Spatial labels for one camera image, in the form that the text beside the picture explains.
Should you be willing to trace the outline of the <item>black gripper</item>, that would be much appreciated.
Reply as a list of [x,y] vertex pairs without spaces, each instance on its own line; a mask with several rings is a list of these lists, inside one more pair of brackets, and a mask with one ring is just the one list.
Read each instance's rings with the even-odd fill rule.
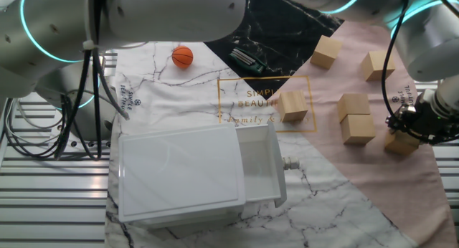
[[411,129],[420,135],[421,141],[430,145],[458,139],[457,130],[450,132],[445,130],[446,122],[432,110],[429,102],[420,100],[415,103],[415,106],[401,105],[394,115],[388,116],[385,120],[389,128],[404,133],[408,133],[411,126]]

